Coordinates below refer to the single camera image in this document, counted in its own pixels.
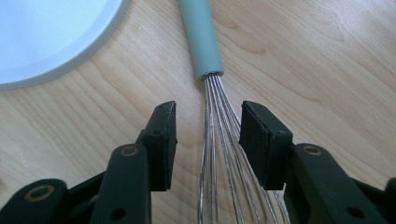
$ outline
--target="whisk handle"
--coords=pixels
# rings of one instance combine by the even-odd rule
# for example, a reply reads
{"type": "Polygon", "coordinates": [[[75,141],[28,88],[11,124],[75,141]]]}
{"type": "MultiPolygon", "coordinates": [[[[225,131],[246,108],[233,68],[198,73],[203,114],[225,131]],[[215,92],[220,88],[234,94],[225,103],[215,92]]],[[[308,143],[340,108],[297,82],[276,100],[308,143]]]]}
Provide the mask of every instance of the whisk handle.
{"type": "Polygon", "coordinates": [[[209,0],[179,0],[195,76],[224,73],[209,0]]]}

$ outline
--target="plate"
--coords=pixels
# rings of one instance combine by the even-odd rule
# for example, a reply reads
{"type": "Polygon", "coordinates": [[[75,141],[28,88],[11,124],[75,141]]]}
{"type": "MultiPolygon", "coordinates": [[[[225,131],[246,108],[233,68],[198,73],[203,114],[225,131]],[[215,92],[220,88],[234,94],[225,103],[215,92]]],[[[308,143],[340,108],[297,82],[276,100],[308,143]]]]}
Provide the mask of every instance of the plate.
{"type": "Polygon", "coordinates": [[[1,0],[0,90],[37,85],[89,60],[128,0],[1,0]]]}

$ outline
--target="wire whisk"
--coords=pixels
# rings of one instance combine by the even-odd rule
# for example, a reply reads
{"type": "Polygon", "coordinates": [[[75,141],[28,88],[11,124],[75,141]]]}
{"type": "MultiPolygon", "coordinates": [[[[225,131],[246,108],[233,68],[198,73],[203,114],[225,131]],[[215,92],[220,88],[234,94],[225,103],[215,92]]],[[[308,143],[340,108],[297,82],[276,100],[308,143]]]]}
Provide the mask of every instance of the wire whisk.
{"type": "MultiPolygon", "coordinates": [[[[200,173],[199,223],[219,223],[226,215],[219,200],[232,201],[237,223],[289,223],[287,210],[278,192],[273,197],[263,190],[238,144],[240,121],[217,74],[205,77],[205,137],[200,173]],[[225,167],[231,198],[218,193],[218,175],[225,167]]],[[[227,223],[232,218],[226,216],[227,223]]]]}
{"type": "Polygon", "coordinates": [[[289,223],[281,194],[261,188],[238,144],[240,121],[221,84],[224,67],[209,0],[179,2],[195,75],[205,83],[198,222],[289,223]]]}

